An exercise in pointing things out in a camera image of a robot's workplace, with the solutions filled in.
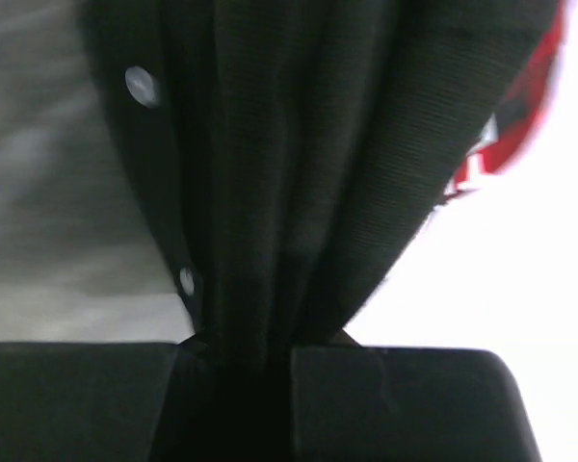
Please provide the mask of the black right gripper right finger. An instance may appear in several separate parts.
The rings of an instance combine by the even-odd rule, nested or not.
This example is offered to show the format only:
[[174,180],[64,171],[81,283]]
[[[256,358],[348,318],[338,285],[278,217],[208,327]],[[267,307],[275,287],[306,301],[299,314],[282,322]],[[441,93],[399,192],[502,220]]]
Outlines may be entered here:
[[541,459],[516,380],[490,351],[305,346],[291,382],[297,461]]

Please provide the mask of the black long sleeve shirt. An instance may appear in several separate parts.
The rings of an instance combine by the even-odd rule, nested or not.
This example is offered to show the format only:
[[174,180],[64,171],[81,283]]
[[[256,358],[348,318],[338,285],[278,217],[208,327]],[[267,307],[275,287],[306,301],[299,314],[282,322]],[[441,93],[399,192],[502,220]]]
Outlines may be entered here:
[[291,359],[442,196],[555,1],[86,1],[110,133],[212,370],[180,461],[297,461]]

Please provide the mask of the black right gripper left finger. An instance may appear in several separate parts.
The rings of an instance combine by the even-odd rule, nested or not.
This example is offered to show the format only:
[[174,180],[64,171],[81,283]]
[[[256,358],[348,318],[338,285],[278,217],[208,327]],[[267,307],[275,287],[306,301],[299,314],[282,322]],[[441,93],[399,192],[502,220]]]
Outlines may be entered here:
[[180,461],[212,370],[167,343],[0,343],[0,461]]

